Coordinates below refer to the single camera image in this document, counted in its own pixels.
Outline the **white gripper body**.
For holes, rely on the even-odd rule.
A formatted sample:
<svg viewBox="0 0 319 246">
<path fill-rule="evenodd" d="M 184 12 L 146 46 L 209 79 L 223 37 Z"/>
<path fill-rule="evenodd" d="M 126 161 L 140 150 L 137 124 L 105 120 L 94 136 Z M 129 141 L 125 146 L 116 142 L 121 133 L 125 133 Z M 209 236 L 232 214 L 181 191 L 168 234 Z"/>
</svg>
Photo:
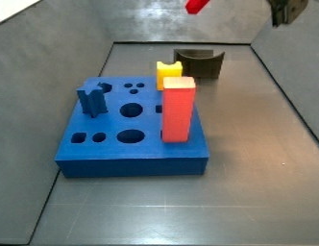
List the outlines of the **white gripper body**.
<svg viewBox="0 0 319 246">
<path fill-rule="evenodd" d="M 291 24 L 303 13 L 308 0 L 268 0 L 271 4 L 272 26 Z"/>
</svg>

